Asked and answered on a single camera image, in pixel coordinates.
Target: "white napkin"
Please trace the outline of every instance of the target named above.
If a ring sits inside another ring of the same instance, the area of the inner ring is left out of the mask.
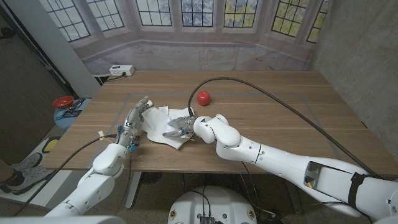
[[[182,110],[169,109],[169,115],[166,115],[157,108],[149,108],[142,113],[142,116],[144,117],[142,130],[147,133],[149,140],[168,144],[176,149],[179,149],[183,143],[188,141],[187,138],[163,137],[163,133],[177,130],[177,128],[173,128],[167,123],[175,118],[189,116],[188,108]]]

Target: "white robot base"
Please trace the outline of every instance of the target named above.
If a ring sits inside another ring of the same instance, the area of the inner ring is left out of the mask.
[[[206,186],[203,193],[203,188],[193,189],[174,202],[170,209],[168,224],[257,223],[251,204],[235,191],[220,186]]]

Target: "electrical outlet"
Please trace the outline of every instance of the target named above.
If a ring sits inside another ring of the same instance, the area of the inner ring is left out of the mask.
[[[123,72],[126,72],[126,76],[131,76],[135,69],[132,65],[113,65],[109,71],[112,76],[121,76]]]

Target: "window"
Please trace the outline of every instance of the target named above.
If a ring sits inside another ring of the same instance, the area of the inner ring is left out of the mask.
[[[318,16],[315,19],[315,22],[313,23],[311,33],[308,36],[308,41],[316,43],[318,39],[318,34],[321,31],[321,27],[323,24],[323,20],[325,19],[326,13],[328,12],[329,9],[329,3],[330,0],[323,0],[321,8],[319,9]]]
[[[102,31],[123,27],[114,0],[87,0]]]
[[[171,26],[169,0],[136,0],[142,25]]]
[[[90,35],[72,0],[40,0],[40,3],[68,42]]]
[[[183,26],[213,26],[213,0],[181,0]]]
[[[224,27],[253,27],[257,0],[226,0]]]
[[[280,0],[272,30],[295,37],[307,4],[308,0]]]

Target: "shoe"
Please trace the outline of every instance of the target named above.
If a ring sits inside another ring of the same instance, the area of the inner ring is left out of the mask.
[[[29,168],[27,170],[22,171],[22,175],[24,176],[25,180],[19,186],[10,186],[7,187],[11,190],[14,195],[20,195],[28,190],[30,190],[35,184],[39,183],[40,181],[50,177],[50,174],[53,170],[47,170],[42,166]]]
[[[37,167],[42,159],[43,156],[40,153],[36,152],[31,156],[25,158],[22,162],[11,165],[11,167],[16,171],[24,171],[32,167]]]

